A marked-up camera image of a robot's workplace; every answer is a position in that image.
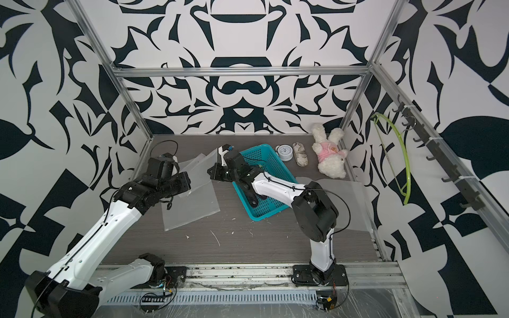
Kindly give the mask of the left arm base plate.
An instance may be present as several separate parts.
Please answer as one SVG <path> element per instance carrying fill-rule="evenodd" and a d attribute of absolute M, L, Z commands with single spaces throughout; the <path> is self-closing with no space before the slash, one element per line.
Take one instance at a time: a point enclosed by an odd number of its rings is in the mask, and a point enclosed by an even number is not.
<path fill-rule="evenodd" d="M 158 288 L 163 283 L 166 288 L 174 288 L 186 281 L 186 266 L 157 266 L 146 282 L 134 285 L 132 289 Z"/>

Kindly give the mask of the translucent zip-top bag top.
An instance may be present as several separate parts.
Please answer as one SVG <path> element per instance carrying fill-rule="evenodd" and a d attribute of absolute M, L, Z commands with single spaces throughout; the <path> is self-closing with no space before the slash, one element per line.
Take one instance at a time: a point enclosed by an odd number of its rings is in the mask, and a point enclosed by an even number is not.
<path fill-rule="evenodd" d="M 325 190 L 331 202 L 339 212 L 335 230 L 345 228 L 348 231 L 371 231 L 367 217 L 367 205 L 363 186 L 359 182 L 321 179 L 317 183 Z"/>

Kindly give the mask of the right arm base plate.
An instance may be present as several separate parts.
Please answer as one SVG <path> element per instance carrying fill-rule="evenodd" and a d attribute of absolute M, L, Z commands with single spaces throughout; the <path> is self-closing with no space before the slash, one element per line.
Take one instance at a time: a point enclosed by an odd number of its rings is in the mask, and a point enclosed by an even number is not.
<path fill-rule="evenodd" d="M 333 263 L 322 272 L 312 264 L 294 265 L 291 281 L 296 286 L 348 286 L 349 280 L 343 265 Z"/>

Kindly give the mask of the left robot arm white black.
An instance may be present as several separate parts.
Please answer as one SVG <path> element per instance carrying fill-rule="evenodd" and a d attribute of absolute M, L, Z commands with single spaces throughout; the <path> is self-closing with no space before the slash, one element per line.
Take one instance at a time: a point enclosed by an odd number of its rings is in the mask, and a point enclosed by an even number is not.
<path fill-rule="evenodd" d="M 111 197 L 109 207 L 87 234 L 46 272 L 35 271 L 25 287 L 33 312 L 47 317 L 91 317 L 106 301 L 132 287 L 155 284 L 166 276 L 163 259 L 145 253 L 105 276 L 94 277 L 118 240 L 163 199 L 190 190 L 187 172 L 166 153 L 150 158 L 147 171 L 127 182 Z"/>

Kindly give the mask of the teal plastic basket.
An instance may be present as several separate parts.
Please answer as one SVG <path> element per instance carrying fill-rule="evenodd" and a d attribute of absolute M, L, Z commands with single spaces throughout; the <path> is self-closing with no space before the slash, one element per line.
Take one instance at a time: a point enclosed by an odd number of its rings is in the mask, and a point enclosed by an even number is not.
<path fill-rule="evenodd" d="M 239 196 L 248 216 L 253 221 L 261 221 L 271 217 L 292 205 L 294 197 L 302 193 L 304 186 L 296 182 L 283 161 L 268 144 L 261 144 L 241 151 L 245 162 L 254 166 L 261 173 L 249 177 L 248 182 L 255 191 L 258 205 L 253 207 L 242 187 L 234 183 L 233 186 Z"/>

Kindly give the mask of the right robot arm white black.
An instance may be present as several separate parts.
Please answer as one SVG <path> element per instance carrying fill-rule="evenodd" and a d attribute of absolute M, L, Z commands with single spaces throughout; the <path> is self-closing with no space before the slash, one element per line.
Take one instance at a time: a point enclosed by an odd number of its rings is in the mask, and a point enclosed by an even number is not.
<path fill-rule="evenodd" d="M 259 165 L 249 164 L 227 145 L 217 149 L 217 162 L 208 170 L 212 180 L 234 183 L 258 207 L 260 200 L 277 200 L 292 208 L 302 232 L 310 239 L 311 271 L 327 279 L 335 268 L 332 235 L 339 212 L 319 184 L 296 184 L 279 179 Z"/>

